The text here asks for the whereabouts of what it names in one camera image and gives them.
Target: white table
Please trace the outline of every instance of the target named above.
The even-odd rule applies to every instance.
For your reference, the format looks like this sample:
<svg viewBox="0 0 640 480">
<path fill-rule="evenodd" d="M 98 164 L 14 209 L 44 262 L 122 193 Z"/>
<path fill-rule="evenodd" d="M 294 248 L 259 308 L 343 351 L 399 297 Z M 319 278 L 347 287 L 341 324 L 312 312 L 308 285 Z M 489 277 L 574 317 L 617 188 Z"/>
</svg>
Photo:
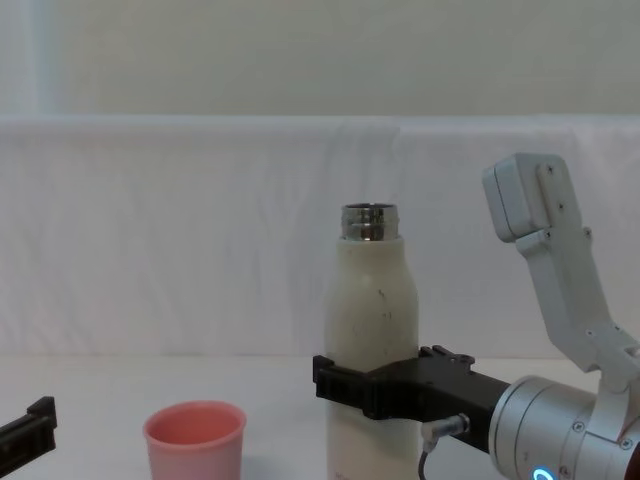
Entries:
<svg viewBox="0 0 640 480">
<path fill-rule="evenodd" d="M 476 370 L 506 381 L 527 374 L 595 389 L 562 360 L 480 360 Z M 11 480 L 148 479 L 142 424 L 154 411 L 194 399 L 245 409 L 245 480 L 325 480 L 324 401 L 314 398 L 307 357 L 3 357 L 3 424 L 42 395 L 58 407 L 58 448 Z M 445 439 L 429 480 L 494 480 L 487 455 Z"/>
</svg>

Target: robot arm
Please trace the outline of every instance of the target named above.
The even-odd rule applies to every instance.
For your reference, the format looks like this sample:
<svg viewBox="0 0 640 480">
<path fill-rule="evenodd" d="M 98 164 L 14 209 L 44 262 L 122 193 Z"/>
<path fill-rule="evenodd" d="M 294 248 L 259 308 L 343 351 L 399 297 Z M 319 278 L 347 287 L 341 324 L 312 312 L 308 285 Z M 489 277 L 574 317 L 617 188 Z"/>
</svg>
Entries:
<svg viewBox="0 0 640 480">
<path fill-rule="evenodd" d="M 0 427 L 0 478 L 56 448 L 53 397 L 43 397 L 23 417 Z"/>
<path fill-rule="evenodd" d="M 368 373 L 316 357 L 317 396 L 427 422 L 425 452 L 434 432 L 453 434 L 511 480 L 637 480 L 640 345 L 611 320 L 564 160 L 517 154 L 483 184 L 498 237 L 527 260 L 551 342 L 582 371 L 601 371 L 597 396 L 538 377 L 509 386 L 441 347 Z"/>
</svg>

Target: black clamp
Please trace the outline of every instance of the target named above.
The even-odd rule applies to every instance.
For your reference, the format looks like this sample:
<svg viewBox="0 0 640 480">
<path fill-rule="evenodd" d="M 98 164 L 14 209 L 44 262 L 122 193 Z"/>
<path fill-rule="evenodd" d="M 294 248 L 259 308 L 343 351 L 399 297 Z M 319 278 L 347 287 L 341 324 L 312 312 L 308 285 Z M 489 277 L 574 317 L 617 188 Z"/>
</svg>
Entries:
<svg viewBox="0 0 640 480">
<path fill-rule="evenodd" d="M 27 414 L 0 427 L 0 478 L 56 448 L 58 426 L 53 397 L 43 397 Z"/>
<path fill-rule="evenodd" d="M 489 427 L 495 407 L 509 384 L 474 372 L 475 359 L 436 345 L 418 356 L 371 372 L 336 366 L 313 358 L 316 396 L 361 409 L 373 420 L 404 418 L 432 422 L 464 413 L 469 431 L 455 437 L 489 452 Z"/>
</svg>

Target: bottle opening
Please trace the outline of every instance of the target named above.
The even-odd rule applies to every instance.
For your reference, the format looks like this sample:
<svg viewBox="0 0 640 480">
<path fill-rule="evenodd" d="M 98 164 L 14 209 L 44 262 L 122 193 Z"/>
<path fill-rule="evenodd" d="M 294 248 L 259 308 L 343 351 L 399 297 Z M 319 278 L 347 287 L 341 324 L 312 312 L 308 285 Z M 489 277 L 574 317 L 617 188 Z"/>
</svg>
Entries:
<svg viewBox="0 0 640 480">
<path fill-rule="evenodd" d="M 398 238 L 398 207 L 390 203 L 353 203 L 342 207 L 342 238 L 384 241 Z"/>
</svg>

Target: water bottle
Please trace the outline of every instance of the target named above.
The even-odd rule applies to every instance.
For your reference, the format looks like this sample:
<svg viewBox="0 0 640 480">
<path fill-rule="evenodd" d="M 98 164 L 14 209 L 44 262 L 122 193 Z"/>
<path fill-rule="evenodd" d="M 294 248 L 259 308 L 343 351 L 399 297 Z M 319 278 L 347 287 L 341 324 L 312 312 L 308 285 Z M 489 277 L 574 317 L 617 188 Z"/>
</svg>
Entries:
<svg viewBox="0 0 640 480">
<path fill-rule="evenodd" d="M 326 299 L 325 354 L 337 365 L 370 371 L 418 353 L 418 295 L 387 204 L 342 209 L 334 274 Z M 374 421 L 327 405 L 328 480 L 417 477 L 417 424 Z"/>
</svg>

